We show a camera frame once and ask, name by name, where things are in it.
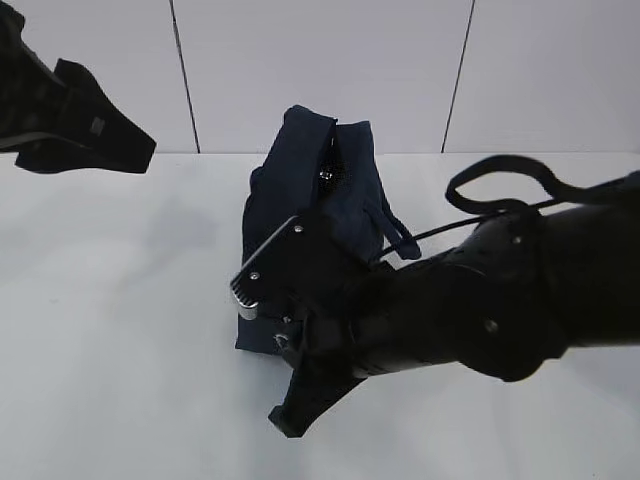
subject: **navy fabric bag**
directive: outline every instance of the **navy fabric bag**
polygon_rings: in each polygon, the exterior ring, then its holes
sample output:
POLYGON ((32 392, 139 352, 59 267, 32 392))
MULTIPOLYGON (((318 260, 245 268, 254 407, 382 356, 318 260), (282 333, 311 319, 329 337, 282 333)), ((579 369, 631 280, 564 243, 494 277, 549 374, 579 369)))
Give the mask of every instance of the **navy fabric bag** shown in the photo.
MULTIPOLYGON (((251 174, 243 217, 245 262, 290 217, 320 207, 334 221, 334 238, 364 261, 379 253, 384 237, 404 259, 421 252, 392 213, 376 168, 369 122, 337 125, 335 119, 301 106, 289 109, 262 167, 251 174)), ((274 335, 281 309, 260 305, 258 318, 238 318, 236 348, 278 354, 274 335)))

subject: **white surface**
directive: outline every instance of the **white surface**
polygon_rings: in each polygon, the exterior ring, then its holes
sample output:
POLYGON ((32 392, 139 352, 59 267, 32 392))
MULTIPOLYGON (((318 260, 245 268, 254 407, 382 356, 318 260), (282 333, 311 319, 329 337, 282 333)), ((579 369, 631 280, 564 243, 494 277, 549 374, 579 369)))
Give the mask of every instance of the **white surface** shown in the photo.
POLYGON ((480 0, 447 152, 638 151, 640 2, 480 0))
POLYGON ((195 152, 168 0, 10 0, 25 43, 53 69, 82 63, 159 152, 195 152))
POLYGON ((470 0, 176 0, 203 152, 268 151, 299 103, 440 152, 470 0))
MULTIPOLYGON (((379 158, 414 230, 479 155, 379 158)), ((589 185, 634 155, 541 156, 589 185)), ((257 156, 156 156, 147 176, 0 163, 0 478, 637 478, 640 349, 570 353, 514 385, 461 366, 369 380, 290 441, 266 416, 289 370, 233 349, 227 282, 257 156)), ((469 195, 544 198, 519 177, 469 195)), ((429 254, 465 232, 438 237, 429 254)))

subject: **black strap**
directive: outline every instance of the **black strap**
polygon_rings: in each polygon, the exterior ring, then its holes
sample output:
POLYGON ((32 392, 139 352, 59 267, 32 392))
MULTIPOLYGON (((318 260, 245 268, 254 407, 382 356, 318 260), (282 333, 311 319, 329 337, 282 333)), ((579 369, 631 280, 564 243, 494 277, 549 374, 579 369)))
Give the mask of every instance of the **black strap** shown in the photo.
POLYGON ((389 243, 395 246, 394 250, 403 260, 418 260, 422 256, 418 242, 412 237, 407 227, 393 214, 384 194, 382 208, 368 201, 364 205, 364 210, 389 243))
POLYGON ((522 200, 503 198, 488 202, 470 200, 457 189, 489 173, 519 173, 536 180, 557 201, 577 204, 610 203, 620 195, 618 188, 625 179, 620 178, 591 188, 578 188, 561 182, 543 163, 520 155, 496 155, 482 160, 453 177, 447 187, 446 198, 454 207, 476 215, 492 215, 498 212, 521 211, 529 207, 522 200))

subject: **white wall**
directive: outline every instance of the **white wall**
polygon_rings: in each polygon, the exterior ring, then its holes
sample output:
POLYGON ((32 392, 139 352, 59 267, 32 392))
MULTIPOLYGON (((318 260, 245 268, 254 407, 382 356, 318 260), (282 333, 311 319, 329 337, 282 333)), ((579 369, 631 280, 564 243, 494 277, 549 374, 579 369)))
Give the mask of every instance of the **white wall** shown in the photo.
POLYGON ((176 0, 203 151, 268 151, 296 103, 371 120, 380 153, 440 151, 470 5, 176 0))
POLYGON ((638 19, 637 0, 478 0, 447 151, 638 151, 638 19))
POLYGON ((27 19, 25 43, 49 68, 58 58, 82 63, 158 151, 196 151, 167 1, 9 3, 27 19))

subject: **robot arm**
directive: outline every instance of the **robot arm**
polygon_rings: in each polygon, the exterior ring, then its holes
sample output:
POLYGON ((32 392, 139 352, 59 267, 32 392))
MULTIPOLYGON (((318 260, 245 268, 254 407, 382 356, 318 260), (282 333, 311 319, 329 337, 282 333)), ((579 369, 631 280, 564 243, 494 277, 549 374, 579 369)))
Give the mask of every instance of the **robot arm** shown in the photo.
POLYGON ((109 101, 82 65, 50 71, 22 41, 22 15, 0 1, 0 152, 36 173, 145 173, 155 141, 109 101))
POLYGON ((294 373, 270 415, 287 436, 302 436, 371 376, 458 361, 511 382, 569 347, 640 343, 638 174, 577 189, 540 162, 498 156, 456 176, 447 198, 483 217, 463 244, 429 260, 398 271, 363 264, 308 211, 234 279, 246 318, 263 301, 289 305, 275 340, 294 373), (553 199, 528 206, 457 193, 493 171, 533 176, 553 199), (539 213, 562 201, 586 205, 539 213))

